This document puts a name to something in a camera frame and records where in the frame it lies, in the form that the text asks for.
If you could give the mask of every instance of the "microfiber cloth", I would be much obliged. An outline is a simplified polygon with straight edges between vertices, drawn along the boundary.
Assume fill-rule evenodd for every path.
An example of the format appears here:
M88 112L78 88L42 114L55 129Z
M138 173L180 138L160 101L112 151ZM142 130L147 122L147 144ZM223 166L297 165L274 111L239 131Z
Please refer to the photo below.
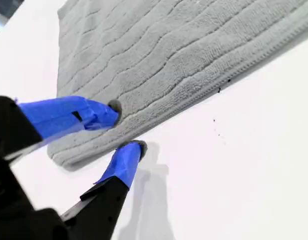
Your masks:
M69 167L137 137L270 57L308 29L308 0L68 0L58 16L57 96L122 105L115 128L49 146L49 156Z

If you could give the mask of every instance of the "blue painter's tape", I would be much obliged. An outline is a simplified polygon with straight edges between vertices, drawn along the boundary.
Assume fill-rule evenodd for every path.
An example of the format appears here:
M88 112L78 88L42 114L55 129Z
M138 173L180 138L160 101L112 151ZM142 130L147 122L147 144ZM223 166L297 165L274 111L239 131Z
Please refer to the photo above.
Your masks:
M81 96L22 103L18 106L42 136L44 144L80 130L112 127L119 115L109 106Z
M95 184L116 176L130 188L140 160L141 151L140 144L135 142L128 143L117 149L103 176Z

